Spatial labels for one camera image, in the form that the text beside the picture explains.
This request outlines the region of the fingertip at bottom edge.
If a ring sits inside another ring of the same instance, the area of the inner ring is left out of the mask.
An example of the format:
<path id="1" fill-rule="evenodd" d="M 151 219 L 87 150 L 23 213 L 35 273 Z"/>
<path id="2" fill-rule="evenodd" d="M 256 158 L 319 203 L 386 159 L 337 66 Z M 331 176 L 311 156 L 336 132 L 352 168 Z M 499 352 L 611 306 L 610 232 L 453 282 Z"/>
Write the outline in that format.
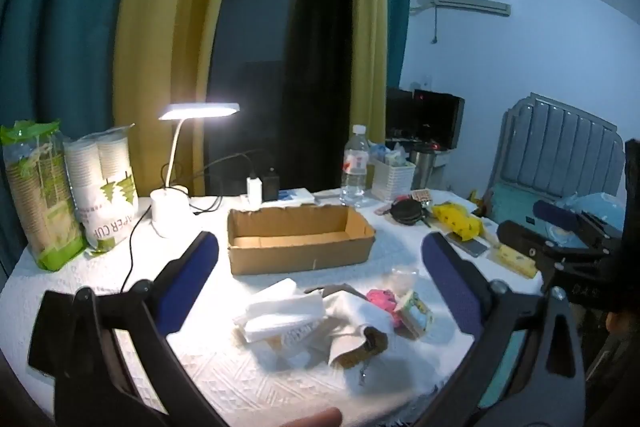
<path id="1" fill-rule="evenodd" d="M 326 410 L 309 416 L 288 421 L 282 427 L 340 427 L 343 422 L 343 414 L 337 407 L 329 407 Z"/>

